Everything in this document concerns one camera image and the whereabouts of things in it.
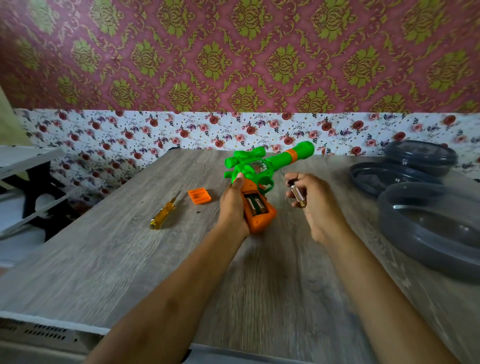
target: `forearm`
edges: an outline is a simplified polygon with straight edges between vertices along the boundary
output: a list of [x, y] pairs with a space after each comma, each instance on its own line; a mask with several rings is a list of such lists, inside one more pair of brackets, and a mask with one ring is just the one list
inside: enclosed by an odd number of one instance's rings
[[458, 363], [352, 231], [326, 247], [382, 364]]
[[217, 224], [187, 259], [105, 336], [88, 363], [179, 363], [244, 236]]

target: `left hand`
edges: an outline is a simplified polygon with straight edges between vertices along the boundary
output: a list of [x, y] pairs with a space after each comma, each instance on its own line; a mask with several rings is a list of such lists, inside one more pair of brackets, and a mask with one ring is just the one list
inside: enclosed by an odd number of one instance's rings
[[241, 235], [246, 238], [250, 235], [250, 229], [243, 216], [243, 200], [240, 191], [244, 183], [243, 173], [239, 173], [233, 184], [227, 186], [223, 192], [220, 198], [218, 223], [238, 229]]

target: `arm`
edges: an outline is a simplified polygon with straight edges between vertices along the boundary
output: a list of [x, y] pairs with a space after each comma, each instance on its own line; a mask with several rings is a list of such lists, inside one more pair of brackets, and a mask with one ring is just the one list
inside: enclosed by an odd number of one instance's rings
[[[458, 364], [380, 262], [347, 224], [327, 182], [301, 173], [288, 180], [307, 195], [305, 216], [312, 237], [332, 259], [382, 364]], [[293, 198], [291, 191], [287, 196]]]
[[200, 245], [110, 330], [85, 363], [180, 363], [211, 294], [249, 235], [243, 182], [240, 174], [225, 190], [218, 223]]

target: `hand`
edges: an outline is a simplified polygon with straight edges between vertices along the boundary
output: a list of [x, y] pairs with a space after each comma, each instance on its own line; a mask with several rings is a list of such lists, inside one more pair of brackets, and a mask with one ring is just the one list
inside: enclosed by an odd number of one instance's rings
[[243, 217], [243, 199], [240, 191], [244, 183], [243, 173], [239, 173], [233, 184], [227, 186], [223, 192], [220, 198], [218, 223], [230, 226], [232, 229], [238, 229], [245, 239], [250, 235], [250, 229]]
[[[295, 185], [307, 200], [307, 206], [303, 209], [303, 212], [315, 241], [328, 244], [339, 239], [343, 233], [351, 232], [351, 228], [327, 182], [312, 174], [297, 172], [287, 173], [285, 178], [287, 181], [297, 180]], [[287, 197], [295, 198], [291, 190], [288, 190]], [[295, 200], [292, 202], [292, 206], [300, 207], [300, 204]]]

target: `orange ring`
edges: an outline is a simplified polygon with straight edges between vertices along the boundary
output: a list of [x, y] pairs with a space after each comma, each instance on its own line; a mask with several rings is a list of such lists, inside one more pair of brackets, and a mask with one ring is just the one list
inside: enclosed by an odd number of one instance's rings
[[286, 152], [292, 156], [292, 161], [290, 164], [295, 163], [299, 159], [299, 155], [293, 149], [287, 149]]

